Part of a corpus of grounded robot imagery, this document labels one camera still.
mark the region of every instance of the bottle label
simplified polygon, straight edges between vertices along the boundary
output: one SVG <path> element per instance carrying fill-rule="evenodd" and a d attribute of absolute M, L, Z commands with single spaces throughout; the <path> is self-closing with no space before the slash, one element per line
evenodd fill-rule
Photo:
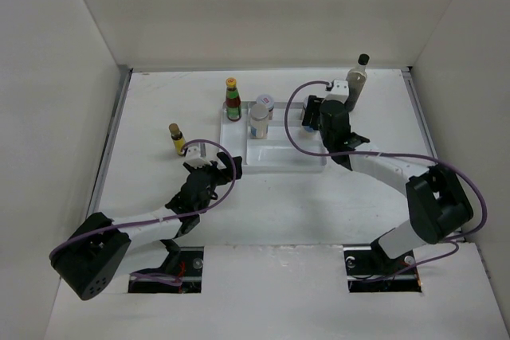
<path fill-rule="evenodd" d="M 186 140 L 184 137 L 181 137 L 180 139 L 172 139 L 174 141 L 175 151 L 178 155 L 184 155 L 184 152 L 182 151 L 182 147 L 186 143 Z"/>
<path fill-rule="evenodd" d="M 228 107 L 226 109 L 226 115 L 229 117 L 229 119 L 240 119 L 241 107 Z"/>
<path fill-rule="evenodd" d="M 268 135 L 268 129 L 269 129 L 269 126 L 267 126 L 267 125 L 265 127 L 259 127 L 258 129 L 254 126 L 250 127 L 252 136 L 255 139 L 265 139 Z"/>
<path fill-rule="evenodd" d="M 239 97 L 239 92 L 237 91 L 237 89 L 234 89 L 233 91 L 227 90 L 226 96 L 229 99 L 235 99 L 236 97 Z"/>

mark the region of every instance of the white enclosure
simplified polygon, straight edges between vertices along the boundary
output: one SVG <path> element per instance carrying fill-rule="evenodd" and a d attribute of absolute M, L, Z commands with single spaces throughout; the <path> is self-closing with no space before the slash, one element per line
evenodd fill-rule
<path fill-rule="evenodd" d="M 417 256 L 448 247 L 420 248 Z M 202 294 L 171 306 L 165 294 L 142 299 L 125 294 L 127 278 L 124 291 L 105 292 L 89 302 L 76 299 L 63 283 L 45 340 L 104 334 L 124 340 L 147 333 L 184 340 L 428 340 L 437 334 L 448 340 L 508 339 L 475 244 L 463 244 L 456 258 L 425 268 L 423 294 L 350 294 L 342 283 L 341 246 L 210 246 L 206 261 L 211 267 L 204 269 Z M 459 273 L 465 275 L 461 282 Z"/>
<path fill-rule="evenodd" d="M 472 239 L 508 324 L 508 0 L 0 0 L 0 7 L 1 339 L 44 338 L 59 282 L 48 254 L 88 208 L 117 65 L 346 67 L 361 52 L 374 66 L 413 67 L 438 156 L 486 196 L 488 224 Z"/>

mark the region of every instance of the small brown bottle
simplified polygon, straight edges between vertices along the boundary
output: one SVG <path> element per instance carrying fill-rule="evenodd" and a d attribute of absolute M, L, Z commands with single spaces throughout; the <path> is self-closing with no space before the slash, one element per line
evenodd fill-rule
<path fill-rule="evenodd" d="M 184 155 L 184 150 L 182 147 L 184 147 L 186 144 L 186 140 L 184 139 L 179 126 L 176 123 L 171 123 L 168 129 L 170 130 L 170 135 L 172 137 L 172 141 L 174 142 L 175 151 L 178 155 Z"/>

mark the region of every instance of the dark bottle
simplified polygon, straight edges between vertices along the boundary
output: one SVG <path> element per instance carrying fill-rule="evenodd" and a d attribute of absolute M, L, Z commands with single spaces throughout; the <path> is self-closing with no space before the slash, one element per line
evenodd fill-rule
<path fill-rule="evenodd" d="M 230 121 L 241 119 L 241 99 L 237 91 L 237 81 L 233 77 L 226 79 L 226 116 Z"/>

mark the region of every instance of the white cap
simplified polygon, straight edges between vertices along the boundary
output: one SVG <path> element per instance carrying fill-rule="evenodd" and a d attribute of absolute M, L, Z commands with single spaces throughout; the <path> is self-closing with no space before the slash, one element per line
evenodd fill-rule
<path fill-rule="evenodd" d="M 268 108 L 263 104 L 255 104 L 249 111 L 249 116 L 255 121 L 262 121 L 269 115 Z"/>
<path fill-rule="evenodd" d="M 270 95 L 260 95 L 257 97 L 257 104 L 265 105 L 270 111 L 274 108 L 274 100 Z"/>

